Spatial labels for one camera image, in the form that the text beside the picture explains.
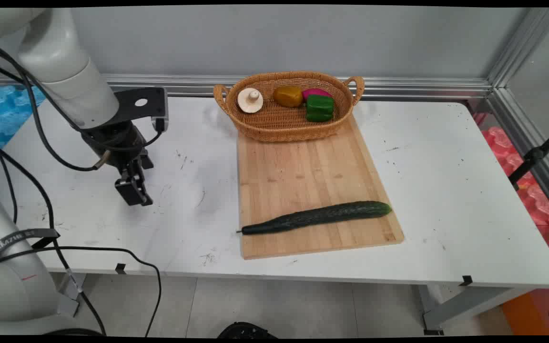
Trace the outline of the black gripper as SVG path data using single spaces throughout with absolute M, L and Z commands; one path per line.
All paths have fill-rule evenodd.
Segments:
M 82 139 L 97 154 L 100 160 L 96 167 L 115 167 L 120 178 L 115 189 L 129 206 L 150 206 L 153 200 L 148 192 L 145 171 L 154 168 L 146 149 L 148 141 L 131 122 L 85 131 Z

